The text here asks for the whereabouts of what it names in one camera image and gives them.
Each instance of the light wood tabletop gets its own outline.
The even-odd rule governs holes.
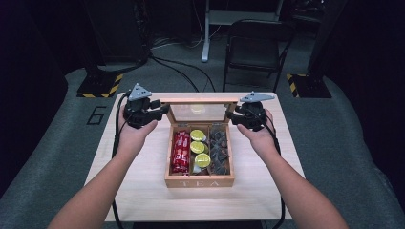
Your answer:
[[[160,98],[240,98],[249,93],[153,93]],[[301,175],[304,172],[296,153],[286,119],[276,94],[262,101],[274,117],[282,157]],[[111,159],[115,135],[117,102],[108,119],[96,155],[87,176],[90,181]],[[278,219],[281,216],[280,194],[263,161],[253,151],[249,140],[229,123],[235,181],[232,187],[167,188],[164,181],[170,122],[164,115],[158,127],[132,163],[116,196],[122,221],[204,221]],[[114,221],[110,210],[106,221]]]

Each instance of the wooden box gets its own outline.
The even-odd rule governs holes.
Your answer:
[[[225,112],[233,112],[238,101],[239,99],[234,97],[164,98],[160,100],[161,104],[170,104],[167,118],[171,126],[168,133],[170,136],[164,175],[168,188],[231,187],[233,185],[235,176],[229,119]],[[194,130],[200,130],[206,136],[206,140],[203,142],[206,146],[204,153],[210,156],[210,164],[202,168],[197,166],[200,164],[200,162],[195,162],[198,154],[189,149],[188,173],[177,172],[174,169],[176,134],[184,131],[190,134]]]

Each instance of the forearm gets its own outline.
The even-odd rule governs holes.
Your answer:
[[[263,158],[292,217],[300,228],[347,228],[333,204],[274,150]]]
[[[50,228],[100,228],[132,161],[117,154],[69,200]]]

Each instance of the lemon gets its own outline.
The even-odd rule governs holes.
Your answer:
[[[211,163],[211,158],[208,154],[199,154],[194,161],[200,168],[205,168]]]
[[[205,141],[206,140],[206,136],[205,134],[200,131],[200,130],[194,130],[190,133],[190,136],[193,140],[196,141]]]
[[[193,141],[190,144],[190,149],[192,152],[196,153],[196,154],[200,154],[204,151],[204,146],[203,143],[200,141]]]

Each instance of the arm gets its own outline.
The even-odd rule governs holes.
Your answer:
[[[266,115],[272,120],[268,110]],[[269,120],[267,126],[274,131]],[[270,171],[299,228],[348,228],[333,204],[278,154],[267,129],[252,132],[243,125],[238,125],[238,129],[250,140],[253,149]]]
[[[121,108],[120,127],[124,124],[122,112]],[[101,228],[132,161],[157,124],[154,120],[138,130],[125,124],[120,134],[117,154],[65,204],[53,218],[49,228]]]

